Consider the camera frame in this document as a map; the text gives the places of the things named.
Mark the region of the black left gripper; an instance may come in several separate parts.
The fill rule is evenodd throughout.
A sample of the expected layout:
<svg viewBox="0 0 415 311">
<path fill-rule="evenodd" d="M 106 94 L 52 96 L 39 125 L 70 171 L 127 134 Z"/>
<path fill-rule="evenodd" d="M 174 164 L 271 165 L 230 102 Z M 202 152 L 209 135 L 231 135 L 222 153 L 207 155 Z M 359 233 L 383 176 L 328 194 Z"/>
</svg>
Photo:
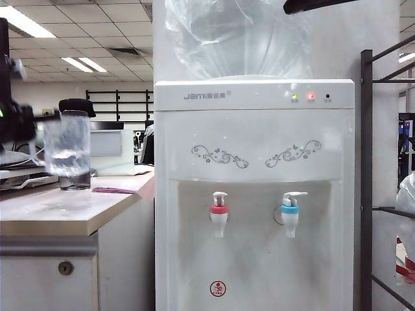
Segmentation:
<svg viewBox="0 0 415 311">
<path fill-rule="evenodd" d="M 35 123 L 59 121 L 60 112 L 35 115 L 30 106 L 1 102 L 1 144 L 14 141 L 31 141 L 36 136 Z"/>
</svg>

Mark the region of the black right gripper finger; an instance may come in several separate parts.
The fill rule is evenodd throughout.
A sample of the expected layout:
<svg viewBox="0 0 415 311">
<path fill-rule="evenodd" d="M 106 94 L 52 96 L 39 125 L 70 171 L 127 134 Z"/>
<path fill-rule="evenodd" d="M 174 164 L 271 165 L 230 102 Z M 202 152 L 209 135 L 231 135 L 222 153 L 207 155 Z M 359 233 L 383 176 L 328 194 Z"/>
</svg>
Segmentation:
<svg viewBox="0 0 415 311">
<path fill-rule="evenodd" d="M 283 4 L 283 10 L 287 15 L 293 15 L 298 12 L 306 12 L 309 10 L 315 10 L 318 8 L 354 1 L 355 0 L 286 0 Z"/>
</svg>

